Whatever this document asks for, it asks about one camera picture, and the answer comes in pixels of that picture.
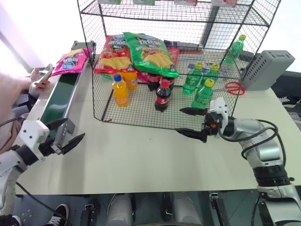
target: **green conveyor belt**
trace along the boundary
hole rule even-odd
[[[55,90],[49,97],[50,99],[48,100],[45,111],[41,117],[41,121],[44,124],[63,117],[79,75],[79,73],[67,73],[61,75],[57,85],[54,87]],[[49,135],[55,138],[56,130],[50,131]]]

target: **wire mesh basket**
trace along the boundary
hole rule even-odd
[[[189,50],[195,50],[193,54],[181,51],[176,65],[180,76],[175,80],[169,106],[164,112],[155,110],[156,94],[142,82],[135,90],[129,91],[129,105],[118,107],[113,97],[112,80],[92,73],[94,117],[104,122],[128,125],[200,130],[202,116],[189,116],[179,111],[191,106],[194,98],[194,94],[182,93],[189,66],[198,62],[206,68],[211,64],[222,65],[229,47],[241,34],[246,35],[244,51],[254,58],[279,3],[280,0],[238,0],[234,8],[221,8],[209,1],[198,1],[194,7],[175,5],[172,0],[157,0],[154,6],[135,5],[132,0],[122,0],[119,5],[78,0],[85,40],[96,43],[96,59],[106,36],[123,32],[178,41],[185,43]],[[234,112],[238,95],[228,93],[225,84],[240,81],[243,69],[248,69],[252,61],[241,59],[237,59],[226,72],[219,71],[219,79],[213,88],[212,98],[224,97],[229,115]]]

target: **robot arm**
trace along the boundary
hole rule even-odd
[[[44,125],[41,121],[23,122],[19,137],[24,145],[16,145],[8,152],[0,155],[0,225],[10,226],[15,202],[15,186],[19,176],[27,167],[38,160],[44,160],[52,153],[66,154],[73,149],[84,137],[78,135],[69,141],[62,149],[53,144],[49,130],[56,129],[67,119],[59,119]]]
[[[253,169],[258,183],[257,190],[263,200],[258,207],[264,225],[289,225],[292,222],[299,222],[301,225],[300,198],[287,176],[280,149],[272,139],[278,133],[276,126],[266,128],[258,120],[228,117],[222,97],[211,101],[209,109],[184,108],[181,111],[188,114],[195,114],[197,111],[205,115],[205,119],[201,132],[176,129],[179,133],[200,139],[204,143],[207,136],[240,143],[244,149],[242,155]],[[274,131],[272,138],[266,132],[268,129]]]

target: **blue bottle cap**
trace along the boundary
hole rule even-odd
[[[121,75],[120,74],[115,74],[114,75],[114,81],[121,81]]]

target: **green soda bottle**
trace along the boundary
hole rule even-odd
[[[218,80],[218,69],[220,69],[220,66],[218,64],[213,64],[211,69],[202,77],[200,87],[204,86],[204,83],[207,79],[212,79],[214,82],[216,82]]]
[[[213,91],[212,86],[214,85],[214,80],[207,79],[204,86],[200,86],[197,90],[194,100],[191,104],[191,107],[197,108],[207,108],[208,103],[210,102]]]
[[[196,88],[201,80],[203,64],[196,63],[195,67],[188,72],[188,75],[183,85],[183,93],[191,94]]]
[[[226,55],[224,62],[228,63],[230,65],[233,65],[236,61],[236,59],[239,57],[241,51],[244,49],[244,40],[246,39],[246,36],[244,34],[241,34],[239,39],[233,43],[233,45],[230,48],[230,51]]]

